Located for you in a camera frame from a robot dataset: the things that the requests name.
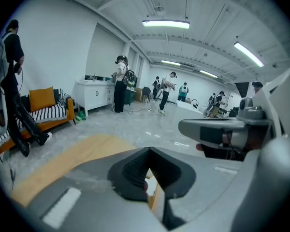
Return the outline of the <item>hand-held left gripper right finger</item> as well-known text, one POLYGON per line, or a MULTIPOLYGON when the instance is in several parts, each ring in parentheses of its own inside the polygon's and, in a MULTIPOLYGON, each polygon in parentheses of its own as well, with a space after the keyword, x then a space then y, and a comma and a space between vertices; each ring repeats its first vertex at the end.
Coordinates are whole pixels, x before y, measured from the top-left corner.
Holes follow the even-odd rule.
POLYGON ((272 140, 243 162, 196 159, 182 197, 157 187, 154 216, 170 231, 290 231, 290 137, 272 140))

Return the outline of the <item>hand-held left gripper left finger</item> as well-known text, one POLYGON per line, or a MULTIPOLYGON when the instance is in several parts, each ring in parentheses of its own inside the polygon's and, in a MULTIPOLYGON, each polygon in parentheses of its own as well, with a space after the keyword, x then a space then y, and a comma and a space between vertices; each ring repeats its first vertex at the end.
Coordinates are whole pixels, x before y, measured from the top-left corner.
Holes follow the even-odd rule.
POLYGON ((149 207, 145 176, 169 156, 145 147, 87 160, 43 188, 28 209, 52 232, 165 232, 149 207))

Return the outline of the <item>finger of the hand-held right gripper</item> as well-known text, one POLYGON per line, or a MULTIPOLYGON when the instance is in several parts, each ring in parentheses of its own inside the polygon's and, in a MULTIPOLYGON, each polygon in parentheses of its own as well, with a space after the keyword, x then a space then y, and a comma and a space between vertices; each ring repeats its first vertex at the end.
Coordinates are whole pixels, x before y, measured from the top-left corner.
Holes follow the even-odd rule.
POLYGON ((247 125, 236 118, 183 119, 178 129, 184 136, 204 145, 244 145, 247 125))

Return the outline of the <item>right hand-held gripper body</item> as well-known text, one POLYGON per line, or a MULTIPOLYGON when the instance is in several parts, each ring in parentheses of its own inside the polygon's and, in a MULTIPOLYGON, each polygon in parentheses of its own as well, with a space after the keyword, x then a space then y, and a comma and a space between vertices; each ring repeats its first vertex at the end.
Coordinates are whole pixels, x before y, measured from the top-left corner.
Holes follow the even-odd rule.
POLYGON ((266 84, 253 98, 253 109, 261 108, 268 125, 248 125, 247 132, 223 132, 223 145, 250 151, 270 140, 290 136, 290 68, 266 84))

